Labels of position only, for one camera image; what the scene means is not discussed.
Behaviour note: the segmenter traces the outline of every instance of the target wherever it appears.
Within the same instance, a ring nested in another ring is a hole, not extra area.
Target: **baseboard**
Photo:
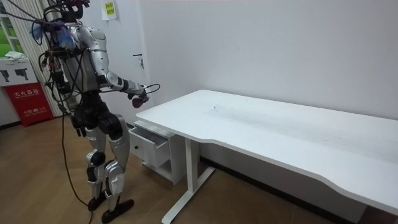
[[[236,177],[238,179],[241,179],[241,180],[243,180],[243,181],[245,181],[245,182],[247,182],[247,183],[249,183],[251,185],[254,185],[254,186],[256,186],[256,187],[258,187],[258,188],[260,188],[262,190],[265,190],[266,192],[269,192],[269,193],[271,193],[273,195],[276,195],[276,196],[278,196],[278,197],[280,197],[280,198],[282,198],[282,199],[284,199],[284,200],[286,200],[286,201],[288,201],[290,203],[293,203],[293,204],[295,204],[295,205],[297,205],[297,206],[299,206],[301,208],[304,208],[304,209],[306,209],[306,210],[308,210],[308,211],[310,211],[312,213],[315,213],[315,214],[317,214],[317,215],[319,215],[319,216],[321,216],[321,217],[323,217],[323,218],[325,218],[325,219],[327,219],[327,220],[329,220],[331,222],[334,222],[334,223],[337,223],[337,224],[354,224],[353,222],[348,221],[345,218],[339,217],[338,215],[335,215],[335,214],[333,214],[331,212],[328,212],[328,211],[326,211],[326,210],[324,210],[324,209],[322,209],[320,207],[312,205],[311,203],[305,202],[305,201],[303,201],[303,200],[301,200],[301,199],[299,199],[297,197],[294,197],[292,195],[289,195],[289,194],[287,194],[287,193],[285,193],[283,191],[275,189],[275,188],[273,188],[273,187],[271,187],[269,185],[266,185],[266,184],[264,184],[264,183],[262,183],[262,182],[260,182],[258,180],[255,180],[255,179],[253,179],[251,177],[248,177],[248,176],[246,176],[244,174],[241,174],[241,173],[239,173],[239,172],[237,172],[235,170],[232,170],[232,169],[230,169],[228,167],[225,167],[225,166],[223,166],[223,165],[221,165],[221,164],[219,164],[217,162],[214,162],[214,161],[211,161],[211,160],[209,160],[207,158],[204,158],[203,156],[200,157],[200,161],[204,162],[205,164],[208,164],[209,166],[212,166],[212,167],[214,167],[216,169],[219,169],[219,170],[221,170],[223,172],[226,172],[227,174],[232,175],[232,176],[234,176],[234,177]]]
[[[134,128],[134,125],[131,125],[131,124],[129,124],[129,123],[126,123],[126,125],[127,125],[127,127],[130,128],[130,129],[131,129],[131,128]]]
[[[0,130],[4,130],[4,129],[7,129],[7,128],[12,128],[12,127],[18,126],[20,124],[21,124],[21,121],[16,121],[16,122],[5,124],[5,125],[0,125]]]

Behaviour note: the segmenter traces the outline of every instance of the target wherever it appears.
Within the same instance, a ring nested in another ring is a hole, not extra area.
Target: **open drawer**
[[[130,152],[154,167],[170,159],[169,141],[155,133],[135,127],[130,132]]]

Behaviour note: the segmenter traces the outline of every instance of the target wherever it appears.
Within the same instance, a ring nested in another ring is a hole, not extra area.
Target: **floor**
[[[0,131],[1,223],[88,223],[90,213],[75,198],[68,183],[61,129],[62,119],[58,118]],[[65,129],[70,174],[78,195],[87,202],[91,191],[86,183],[85,156],[91,147],[86,139],[77,137],[68,118]],[[132,198],[136,204],[112,223],[160,223],[186,190],[185,180],[173,187],[131,155],[122,200]],[[101,223],[105,210],[106,203],[95,211],[93,224]],[[217,170],[173,222],[183,223],[331,222]]]

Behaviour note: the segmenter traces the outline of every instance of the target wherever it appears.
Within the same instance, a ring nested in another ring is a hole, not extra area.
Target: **desk leg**
[[[187,180],[188,180],[188,191],[178,200],[178,202],[167,212],[163,217],[163,224],[170,224],[182,208],[188,203],[200,186],[215,170],[212,167],[208,167],[204,173],[198,178],[198,153],[199,143],[192,141],[191,139],[185,139],[185,150],[187,155]]]

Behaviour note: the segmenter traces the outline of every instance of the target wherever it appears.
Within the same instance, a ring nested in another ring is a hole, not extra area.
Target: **fire extinguisher box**
[[[25,127],[32,123],[53,119],[51,108],[40,83],[5,86],[4,88]]]

